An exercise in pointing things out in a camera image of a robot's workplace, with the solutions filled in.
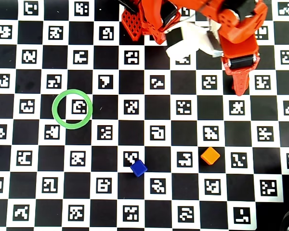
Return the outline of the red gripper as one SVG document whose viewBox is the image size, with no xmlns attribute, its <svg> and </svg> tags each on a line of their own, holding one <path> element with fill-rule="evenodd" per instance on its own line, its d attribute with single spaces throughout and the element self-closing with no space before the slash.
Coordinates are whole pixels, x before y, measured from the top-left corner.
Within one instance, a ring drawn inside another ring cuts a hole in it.
<svg viewBox="0 0 289 231">
<path fill-rule="evenodd" d="M 260 60 L 255 32 L 266 19 L 268 7 L 262 1 L 222 1 L 218 7 L 218 35 L 222 61 L 233 77 L 232 89 L 241 96 L 249 87 L 249 72 Z"/>
</svg>

